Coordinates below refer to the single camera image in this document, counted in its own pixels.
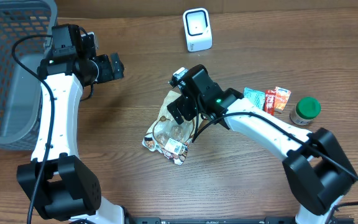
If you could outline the teal wet wipes pack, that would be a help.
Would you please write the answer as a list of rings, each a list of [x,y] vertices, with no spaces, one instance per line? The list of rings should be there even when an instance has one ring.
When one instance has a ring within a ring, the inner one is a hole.
[[[265,103],[264,92],[245,87],[243,94],[244,97],[247,98],[253,105],[255,105],[261,110],[264,108],[264,103]]]

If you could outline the red snack bar wrapper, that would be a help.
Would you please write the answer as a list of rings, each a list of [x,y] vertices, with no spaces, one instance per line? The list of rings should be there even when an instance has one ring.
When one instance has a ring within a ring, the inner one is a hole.
[[[264,103],[264,111],[273,116],[275,111],[275,90],[266,90],[265,91],[265,103]]]

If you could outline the white brown snack bag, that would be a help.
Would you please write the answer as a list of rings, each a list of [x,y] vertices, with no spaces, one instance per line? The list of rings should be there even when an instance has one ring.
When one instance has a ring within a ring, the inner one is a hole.
[[[147,130],[142,145],[149,151],[163,154],[169,161],[182,165],[188,155],[190,145],[196,130],[196,118],[177,124],[168,112],[167,106],[180,96],[169,91],[164,98],[157,120]]]

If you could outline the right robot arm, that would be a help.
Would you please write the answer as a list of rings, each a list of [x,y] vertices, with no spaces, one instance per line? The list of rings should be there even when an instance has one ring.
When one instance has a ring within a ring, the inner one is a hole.
[[[202,116],[268,149],[283,165],[300,203],[296,223],[331,223],[339,202],[355,183],[355,171],[332,132],[312,133],[285,123],[253,105],[239,91],[222,90],[204,65],[177,70],[169,81],[181,95],[167,106],[173,119]]]

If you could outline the green white small bottle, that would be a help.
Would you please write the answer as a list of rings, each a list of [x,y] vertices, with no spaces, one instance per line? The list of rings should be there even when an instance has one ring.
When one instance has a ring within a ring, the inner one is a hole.
[[[321,105],[316,98],[302,98],[290,112],[290,119],[297,125],[306,126],[321,112]]]

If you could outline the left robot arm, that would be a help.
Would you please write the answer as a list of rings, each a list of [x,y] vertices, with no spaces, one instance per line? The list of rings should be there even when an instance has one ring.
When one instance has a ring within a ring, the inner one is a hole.
[[[77,147],[84,88],[121,79],[124,66],[118,54],[98,55],[95,34],[80,26],[54,26],[50,39],[51,49],[33,72],[42,87],[39,136],[30,162],[17,168],[29,212],[61,222],[132,223],[124,207],[103,197]]]

